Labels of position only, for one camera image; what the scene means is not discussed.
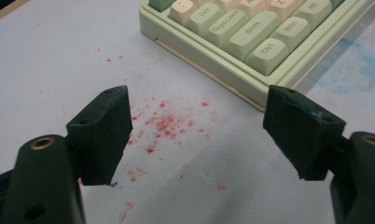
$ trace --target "blue smudge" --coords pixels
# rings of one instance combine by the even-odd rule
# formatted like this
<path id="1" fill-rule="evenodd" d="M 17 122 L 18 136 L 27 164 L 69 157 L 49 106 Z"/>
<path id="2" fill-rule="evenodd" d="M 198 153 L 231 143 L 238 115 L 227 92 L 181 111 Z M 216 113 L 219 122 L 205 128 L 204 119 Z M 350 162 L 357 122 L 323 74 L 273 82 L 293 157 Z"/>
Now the blue smudge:
<path id="1" fill-rule="evenodd" d="M 345 51 L 347 49 L 348 52 L 344 55 L 350 62 L 347 65 L 334 63 L 327 70 L 324 66 L 329 66 L 329 64 L 320 64 L 319 69 L 327 70 L 327 72 L 318 80 L 318 86 L 340 94 L 372 90 L 375 88 L 375 55 L 361 44 L 346 38 L 342 39 L 334 50 Z"/>

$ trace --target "tabletop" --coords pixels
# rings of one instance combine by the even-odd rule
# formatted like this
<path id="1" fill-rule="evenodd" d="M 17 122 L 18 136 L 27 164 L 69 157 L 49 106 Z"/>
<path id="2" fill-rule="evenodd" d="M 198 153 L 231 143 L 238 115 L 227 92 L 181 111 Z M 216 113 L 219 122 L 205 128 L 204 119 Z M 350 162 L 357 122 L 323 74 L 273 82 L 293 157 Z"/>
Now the tabletop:
<path id="1" fill-rule="evenodd" d="M 127 85 L 132 136 L 112 187 L 81 186 L 88 223 L 334 223 L 332 174 L 299 180 L 262 112 L 140 33 L 140 4 L 31 0 L 0 20 L 0 174 Z M 375 133 L 375 6 L 297 90 L 344 119 L 345 137 Z"/>

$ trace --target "white table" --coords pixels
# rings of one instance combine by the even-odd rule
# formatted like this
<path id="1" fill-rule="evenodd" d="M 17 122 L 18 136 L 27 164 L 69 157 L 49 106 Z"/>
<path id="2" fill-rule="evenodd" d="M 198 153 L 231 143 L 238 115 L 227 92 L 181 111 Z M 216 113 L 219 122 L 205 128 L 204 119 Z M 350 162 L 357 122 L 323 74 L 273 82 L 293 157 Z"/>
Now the white table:
<path id="1" fill-rule="evenodd" d="M 113 188 L 82 187 L 88 223 L 334 223 L 331 173 L 299 180 L 263 113 L 141 35 L 139 4 L 31 0 L 0 20 L 0 174 L 22 144 L 66 135 L 99 92 L 127 85 L 132 143 Z M 375 7 L 298 91 L 347 121 L 346 137 L 375 133 Z M 161 116 L 174 135 L 146 124 Z"/>

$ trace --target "keyboard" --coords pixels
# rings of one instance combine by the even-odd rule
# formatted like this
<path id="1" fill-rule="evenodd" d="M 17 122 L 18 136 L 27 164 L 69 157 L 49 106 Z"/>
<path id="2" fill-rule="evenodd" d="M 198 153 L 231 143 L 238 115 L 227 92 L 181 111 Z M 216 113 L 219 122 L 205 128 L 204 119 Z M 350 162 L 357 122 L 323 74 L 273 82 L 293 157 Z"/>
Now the keyboard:
<path id="1" fill-rule="evenodd" d="M 263 111 L 294 89 L 375 0 L 145 0 L 142 34 Z"/>

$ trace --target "ctrl key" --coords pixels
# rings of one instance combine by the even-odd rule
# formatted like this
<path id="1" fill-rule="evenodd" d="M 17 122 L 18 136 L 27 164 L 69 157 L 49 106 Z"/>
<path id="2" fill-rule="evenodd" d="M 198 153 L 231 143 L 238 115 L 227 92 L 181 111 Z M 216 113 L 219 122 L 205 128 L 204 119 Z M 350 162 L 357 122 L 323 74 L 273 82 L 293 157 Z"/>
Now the ctrl key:
<path id="1" fill-rule="evenodd" d="M 244 62 L 267 77 L 288 55 L 289 51 L 282 41 L 269 38 L 254 49 Z"/>

